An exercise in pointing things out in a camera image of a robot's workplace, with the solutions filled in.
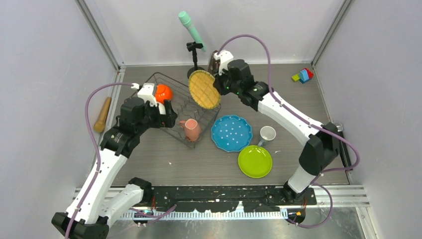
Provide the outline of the black wire dish rack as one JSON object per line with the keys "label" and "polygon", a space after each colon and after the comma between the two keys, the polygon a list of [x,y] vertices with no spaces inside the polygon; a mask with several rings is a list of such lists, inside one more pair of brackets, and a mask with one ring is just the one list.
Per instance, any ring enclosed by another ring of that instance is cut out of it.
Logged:
{"label": "black wire dish rack", "polygon": [[[173,91],[173,99],[171,100],[172,108],[178,115],[176,125],[173,128],[162,127],[159,130],[183,145],[189,148],[195,148],[197,143],[206,135],[206,132],[215,122],[221,106],[217,106],[211,110],[201,108],[191,97],[187,80],[179,81],[165,74],[155,72],[145,83],[154,83],[156,86],[158,84],[165,84],[171,88]],[[179,121],[188,119],[195,119],[202,129],[200,137],[196,142],[189,142],[186,139],[183,128],[179,126]]]}

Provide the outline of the grey mug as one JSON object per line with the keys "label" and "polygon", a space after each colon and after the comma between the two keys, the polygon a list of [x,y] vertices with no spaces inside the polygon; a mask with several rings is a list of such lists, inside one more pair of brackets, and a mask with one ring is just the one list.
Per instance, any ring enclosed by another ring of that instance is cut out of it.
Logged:
{"label": "grey mug", "polygon": [[275,129],[271,126],[264,126],[260,129],[260,141],[257,146],[262,146],[267,142],[273,141],[277,135]]}

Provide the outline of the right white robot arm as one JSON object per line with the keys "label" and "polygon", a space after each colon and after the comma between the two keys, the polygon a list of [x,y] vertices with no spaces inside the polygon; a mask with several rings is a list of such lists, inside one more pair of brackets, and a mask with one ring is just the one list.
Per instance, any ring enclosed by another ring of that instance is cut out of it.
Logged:
{"label": "right white robot arm", "polygon": [[267,83],[255,81],[242,59],[220,62],[213,85],[221,95],[234,93],[244,105],[273,119],[304,147],[297,170],[284,184],[285,200],[297,204],[313,180],[339,155],[337,126],[307,117]]}

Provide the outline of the blue dotted plate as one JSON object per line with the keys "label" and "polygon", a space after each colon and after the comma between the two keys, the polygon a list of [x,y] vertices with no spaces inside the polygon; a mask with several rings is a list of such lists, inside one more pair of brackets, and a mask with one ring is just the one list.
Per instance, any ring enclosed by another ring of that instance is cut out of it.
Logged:
{"label": "blue dotted plate", "polygon": [[253,138],[251,125],[237,115],[217,119],[211,127],[211,139],[217,148],[225,152],[240,152]]}

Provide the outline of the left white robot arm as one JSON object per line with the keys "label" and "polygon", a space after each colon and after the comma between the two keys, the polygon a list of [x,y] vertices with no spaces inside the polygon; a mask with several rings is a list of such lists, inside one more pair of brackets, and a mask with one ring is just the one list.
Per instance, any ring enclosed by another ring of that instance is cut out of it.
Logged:
{"label": "left white robot arm", "polygon": [[134,177],[125,188],[104,201],[117,173],[150,128],[172,128],[178,115],[170,100],[153,106],[138,97],[128,98],[120,107],[115,125],[96,145],[97,161],[76,199],[64,213],[57,212],[53,226],[67,239],[105,239],[111,226],[130,207],[152,202],[150,182]]}

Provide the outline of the pink ceramic mug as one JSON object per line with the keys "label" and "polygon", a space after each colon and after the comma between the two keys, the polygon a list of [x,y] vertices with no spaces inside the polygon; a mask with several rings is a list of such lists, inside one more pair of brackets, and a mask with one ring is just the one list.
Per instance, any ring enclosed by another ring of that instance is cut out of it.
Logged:
{"label": "pink ceramic mug", "polygon": [[195,119],[181,120],[179,126],[183,128],[189,142],[196,142],[199,139],[202,129]]}

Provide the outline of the orange bowl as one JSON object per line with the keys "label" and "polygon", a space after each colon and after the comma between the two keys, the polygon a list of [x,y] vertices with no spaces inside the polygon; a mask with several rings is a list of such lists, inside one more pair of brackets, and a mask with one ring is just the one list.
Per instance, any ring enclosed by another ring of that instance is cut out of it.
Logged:
{"label": "orange bowl", "polygon": [[164,104],[166,100],[173,99],[173,91],[165,84],[158,84],[156,88],[155,98],[157,102]]}

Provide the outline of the green plate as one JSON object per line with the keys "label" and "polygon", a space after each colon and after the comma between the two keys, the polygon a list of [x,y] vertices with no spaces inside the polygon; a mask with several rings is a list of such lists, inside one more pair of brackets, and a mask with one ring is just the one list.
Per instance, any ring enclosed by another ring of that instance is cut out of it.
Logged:
{"label": "green plate", "polygon": [[248,177],[263,178],[272,170],[273,160],[271,154],[263,147],[250,145],[240,151],[238,166]]}

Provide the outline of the woven bamboo coaster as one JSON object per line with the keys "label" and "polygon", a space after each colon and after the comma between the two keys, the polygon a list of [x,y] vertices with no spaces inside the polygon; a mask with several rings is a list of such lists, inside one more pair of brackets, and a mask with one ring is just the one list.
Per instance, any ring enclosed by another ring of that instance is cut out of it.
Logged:
{"label": "woven bamboo coaster", "polygon": [[221,95],[214,87],[214,76],[205,70],[196,70],[188,82],[193,100],[204,109],[214,109],[220,104]]}

